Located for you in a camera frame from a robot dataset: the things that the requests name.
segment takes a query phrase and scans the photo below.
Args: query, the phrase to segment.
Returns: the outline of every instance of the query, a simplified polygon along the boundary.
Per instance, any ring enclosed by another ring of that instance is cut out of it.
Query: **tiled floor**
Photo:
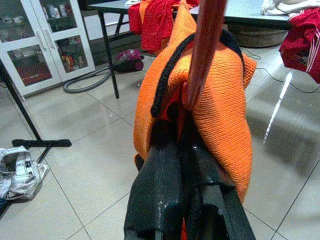
[[[286,80],[291,70],[282,65],[278,47],[250,51],[261,56],[259,68]],[[145,69],[152,60],[145,58]],[[307,74],[291,72],[298,88],[317,87]],[[144,74],[117,74],[120,99],[110,81],[85,93],[68,94],[59,87],[26,99],[43,138],[69,138],[72,147],[49,152],[45,161],[50,172],[39,193],[32,201],[14,203],[0,219],[1,240],[123,239],[128,193],[137,175],[132,134]],[[244,207],[256,239],[319,240],[320,90],[306,94],[291,86],[284,89],[257,69],[245,93],[253,170]],[[0,147],[32,137],[2,88],[0,110]],[[31,153],[37,158],[40,150]]]

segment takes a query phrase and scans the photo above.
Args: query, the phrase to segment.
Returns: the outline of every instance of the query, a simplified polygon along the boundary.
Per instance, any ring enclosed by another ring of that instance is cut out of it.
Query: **vacuum hose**
[[[83,92],[89,91],[89,90],[91,90],[91,89],[94,89],[94,88],[100,86],[101,84],[103,84],[105,81],[107,81],[108,78],[110,78],[110,76],[111,76],[110,71],[108,71],[101,80],[99,80],[99,81],[97,81],[97,82],[95,82],[95,83],[93,83],[93,84],[91,84],[91,85],[89,85],[89,86],[86,86],[86,87],[83,87],[83,88],[78,88],[78,89],[71,89],[71,88],[69,88],[69,86],[72,85],[72,84],[74,84],[74,83],[76,83],[76,82],[79,82],[79,81],[85,80],[85,79],[87,79],[87,78],[91,78],[91,77],[93,77],[93,76],[96,76],[97,74],[99,74],[99,73],[101,73],[101,72],[104,72],[104,71],[106,71],[106,70],[109,70],[109,67],[108,67],[108,66],[107,66],[107,67],[104,67],[104,68],[102,68],[102,69],[96,70],[96,71],[94,71],[94,72],[88,73],[88,74],[86,74],[86,75],[83,75],[83,76],[81,76],[81,77],[72,79],[72,80],[66,82],[66,83],[63,85],[63,90],[64,90],[65,92],[69,93],[69,94],[78,94],[78,93],[83,93]]]

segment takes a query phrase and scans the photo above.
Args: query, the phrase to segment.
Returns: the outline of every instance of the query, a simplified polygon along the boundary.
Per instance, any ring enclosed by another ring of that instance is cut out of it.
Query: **orange towel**
[[[154,60],[142,82],[134,120],[133,141],[138,154],[147,159],[151,130],[157,120],[151,115],[157,85],[166,63],[177,46],[196,31],[196,23],[185,4],[178,9],[168,46]],[[162,112],[170,98],[186,82],[192,49],[187,49],[171,72],[162,101]],[[222,43],[218,44],[205,82],[203,93],[192,111],[195,124],[211,154],[236,184],[241,201],[248,189],[252,146],[246,121],[246,87],[255,71],[256,63]]]

